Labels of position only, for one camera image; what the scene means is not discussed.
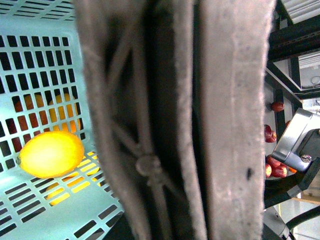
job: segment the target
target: bolt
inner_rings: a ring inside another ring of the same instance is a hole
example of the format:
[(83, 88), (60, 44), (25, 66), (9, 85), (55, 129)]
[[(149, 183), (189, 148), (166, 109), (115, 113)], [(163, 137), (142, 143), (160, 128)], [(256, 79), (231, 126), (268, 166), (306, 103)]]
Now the bolt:
[(300, 158), (304, 163), (310, 163), (312, 161), (312, 157), (310, 155), (303, 154)]

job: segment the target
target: lemon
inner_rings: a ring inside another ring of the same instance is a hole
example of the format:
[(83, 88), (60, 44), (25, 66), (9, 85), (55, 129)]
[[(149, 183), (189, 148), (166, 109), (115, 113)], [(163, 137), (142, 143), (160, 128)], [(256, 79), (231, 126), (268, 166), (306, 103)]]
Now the lemon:
[(17, 163), (37, 178), (54, 178), (75, 169), (84, 153), (84, 145), (76, 135), (67, 131), (48, 131), (27, 142)]
[[(66, 177), (66, 178), (63, 178), (62, 181), (63, 182), (66, 182), (68, 180), (72, 179), (72, 177)], [(77, 184), (77, 183), (80, 183), (82, 180), (84, 180), (85, 178), (84, 177), (79, 177), (77, 178), (76, 180), (70, 182), (67, 184), (68, 187), (72, 187), (73, 185)], [(54, 184), (50, 185), (47, 187), (47, 189), (45, 190), (46, 192), (48, 192), (49, 190), (53, 189), (54, 187), (57, 187), (59, 186), (59, 183), (55, 182)], [(80, 184), (79, 185), (79, 190), (82, 190), (84, 188), (86, 188), (88, 185), (87, 184)], [(62, 187), (58, 188), (57, 190), (49, 193), (47, 196), (45, 196), (45, 199), (49, 200), (51, 198), (53, 198), (54, 196), (58, 195), (59, 193), (62, 193), (64, 191), (64, 189)], [(60, 202), (62, 202), (63, 200), (67, 199), (68, 197), (70, 197), (70, 194), (69, 193), (65, 193), (65, 194), (62, 194), (61, 196), (59, 196), (58, 198), (56, 198), (55, 200), (51, 201), (50, 202), (50, 205), (51, 206), (54, 206)]]
[[(63, 96), (64, 96), (64, 99), (65, 99), (66, 102), (71, 100), (71, 97), (70, 97), (70, 95), (68, 93), (65, 93)], [(56, 100), (57, 104), (62, 103), (63, 102), (62, 95), (56, 96), (55, 100)], [(53, 100), (51, 100), (50, 103), (49, 103), (49, 106), (53, 105), (53, 104), (54, 104), (54, 102), (53, 102)], [(74, 105), (74, 109), (75, 109), (75, 115), (76, 116), (79, 115), (76, 105)], [(63, 106), (59, 106), (58, 107), (58, 114), (59, 114), (60, 120), (64, 120), (66, 118), (72, 118), (74, 116), (74, 112), (72, 110), (72, 105), (71, 104), (66, 105), (66, 112), (67, 112), (67, 116), (66, 116), (64, 107)], [(51, 121), (53, 123), (58, 121), (58, 117), (57, 117), (57, 114), (56, 114), (56, 111), (55, 111), (54, 108), (50, 108), (49, 109), (49, 114), (50, 114)], [(80, 120), (79, 119), (77, 120), (77, 123), (78, 123), (78, 127), (80, 128)], [(69, 131), (68, 130), (68, 125), (67, 125), (66, 122), (62, 123), (61, 125), (62, 125), (62, 130), (63, 131), (67, 131), (67, 132)], [(76, 122), (74, 120), (70, 122), (70, 128), (71, 128), (71, 132), (72, 133), (77, 131)], [(59, 126), (58, 125), (53, 126), (53, 130), (54, 131), (59, 131), (60, 130)]]

